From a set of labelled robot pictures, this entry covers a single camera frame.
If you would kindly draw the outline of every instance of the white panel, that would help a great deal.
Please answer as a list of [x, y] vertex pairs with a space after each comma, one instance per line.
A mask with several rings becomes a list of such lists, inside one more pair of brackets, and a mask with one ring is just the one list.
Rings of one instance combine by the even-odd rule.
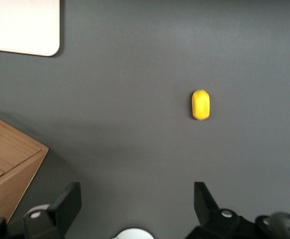
[[59, 0], [0, 0], [0, 51], [52, 56], [59, 47]]

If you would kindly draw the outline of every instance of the wooden cabinet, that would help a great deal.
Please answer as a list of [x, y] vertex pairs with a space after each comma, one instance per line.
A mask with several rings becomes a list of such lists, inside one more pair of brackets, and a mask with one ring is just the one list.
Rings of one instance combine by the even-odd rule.
[[0, 120], [0, 217], [10, 219], [48, 148]]

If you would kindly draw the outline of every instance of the screw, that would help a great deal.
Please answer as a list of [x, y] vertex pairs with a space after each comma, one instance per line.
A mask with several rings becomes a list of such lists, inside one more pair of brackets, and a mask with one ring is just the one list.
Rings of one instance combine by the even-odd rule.
[[30, 215], [30, 217], [31, 217], [32, 219], [35, 219], [35, 218], [40, 217], [40, 215], [41, 215], [41, 212], [35, 212], [35, 213], [32, 213], [32, 214]]
[[228, 211], [228, 210], [223, 210], [221, 212], [221, 215], [223, 215], [226, 218], [231, 218], [233, 216], [233, 214], [230, 211]]
[[269, 225], [268, 218], [264, 218], [264, 219], [263, 219], [263, 222], [264, 222], [264, 224]]

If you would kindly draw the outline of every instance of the gray table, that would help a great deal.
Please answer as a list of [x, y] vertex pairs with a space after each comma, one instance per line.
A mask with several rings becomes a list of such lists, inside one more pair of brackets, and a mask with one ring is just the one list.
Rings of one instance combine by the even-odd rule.
[[71, 181], [69, 239], [183, 239], [195, 181], [248, 220], [290, 213], [290, 1], [65, 1], [61, 20], [54, 57], [0, 52], [0, 118], [50, 148], [12, 220]]

